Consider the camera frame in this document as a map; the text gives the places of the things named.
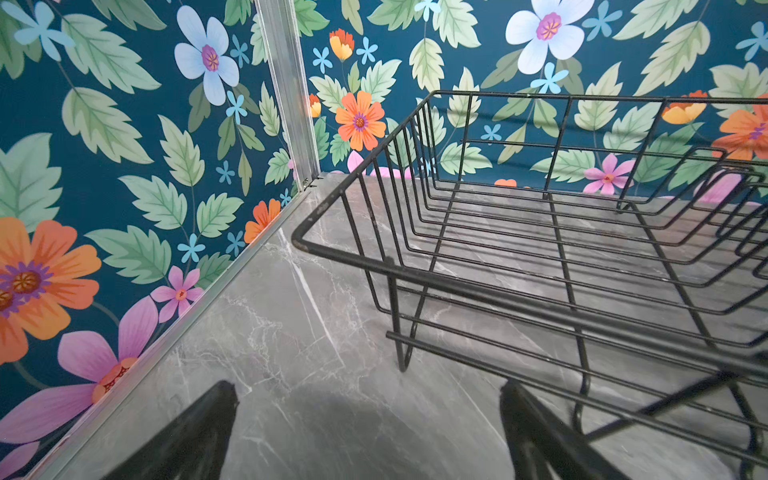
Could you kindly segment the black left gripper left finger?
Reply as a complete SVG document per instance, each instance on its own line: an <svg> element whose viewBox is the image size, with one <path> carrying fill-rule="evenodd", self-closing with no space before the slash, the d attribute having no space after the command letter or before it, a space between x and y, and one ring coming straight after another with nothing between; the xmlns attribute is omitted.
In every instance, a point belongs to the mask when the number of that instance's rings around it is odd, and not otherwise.
<svg viewBox="0 0 768 480"><path fill-rule="evenodd" d="M105 477L218 479L238 405L235 385L217 382Z"/></svg>

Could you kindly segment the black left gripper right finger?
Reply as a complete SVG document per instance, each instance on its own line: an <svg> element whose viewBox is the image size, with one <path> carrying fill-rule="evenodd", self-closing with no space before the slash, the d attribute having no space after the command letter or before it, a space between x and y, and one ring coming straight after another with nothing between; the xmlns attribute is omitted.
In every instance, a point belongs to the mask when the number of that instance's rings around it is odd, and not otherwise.
<svg viewBox="0 0 768 480"><path fill-rule="evenodd" d="M516 479L627 477L521 383L503 385L499 408Z"/></svg>

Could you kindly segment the black wire dish rack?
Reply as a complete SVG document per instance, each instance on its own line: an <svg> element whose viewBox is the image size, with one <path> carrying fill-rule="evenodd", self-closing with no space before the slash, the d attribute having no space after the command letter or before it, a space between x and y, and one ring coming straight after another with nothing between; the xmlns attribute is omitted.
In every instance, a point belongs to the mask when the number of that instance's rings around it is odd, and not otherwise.
<svg viewBox="0 0 768 480"><path fill-rule="evenodd" d="M406 371L521 383L630 478L767 475L765 96L438 90L302 221Z"/></svg>

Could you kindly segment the aluminium frame post back left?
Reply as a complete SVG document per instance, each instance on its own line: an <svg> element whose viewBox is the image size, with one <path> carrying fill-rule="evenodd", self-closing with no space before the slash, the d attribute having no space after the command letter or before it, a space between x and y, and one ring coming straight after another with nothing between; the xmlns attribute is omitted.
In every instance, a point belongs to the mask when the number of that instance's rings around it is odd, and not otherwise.
<svg viewBox="0 0 768 480"><path fill-rule="evenodd" d="M318 178L320 165L295 6L285 0L256 0L255 5L294 177L303 191Z"/></svg>

